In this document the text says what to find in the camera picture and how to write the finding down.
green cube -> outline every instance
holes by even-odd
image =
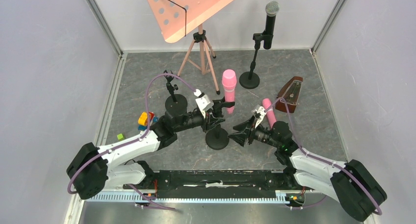
[[[124,135],[123,135],[122,133],[120,133],[120,134],[118,134],[118,135],[117,135],[117,139],[118,139],[119,141],[122,141],[122,140],[124,140],[125,138],[124,138]]]

pink music stand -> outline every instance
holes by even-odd
[[[217,94],[220,94],[214,68],[211,62],[211,54],[216,58],[212,46],[205,36],[202,23],[217,13],[233,0],[147,0],[155,15],[157,23],[162,31],[162,36],[168,43],[174,43],[198,27],[198,33],[194,34],[188,52],[179,68],[181,75],[185,63],[189,61],[205,75],[211,72]],[[199,43],[201,66],[189,59],[189,54],[195,43]],[[206,70],[205,58],[207,56],[209,70]]]

blue toy block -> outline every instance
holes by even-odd
[[[147,129],[147,127],[146,126],[143,126],[143,125],[139,125],[139,127],[137,128],[139,131],[144,131],[144,130],[146,130]]]

microphone grille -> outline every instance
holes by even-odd
[[[274,17],[279,11],[279,3],[276,1],[270,1],[266,5],[266,13],[269,17]]]

black microphone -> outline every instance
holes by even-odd
[[[276,21],[276,14],[279,11],[279,3],[276,1],[271,1],[266,5],[266,29],[264,29],[262,34],[271,35],[270,39],[265,39],[263,43],[263,48],[268,50],[272,47],[273,40],[273,31],[274,23]]]

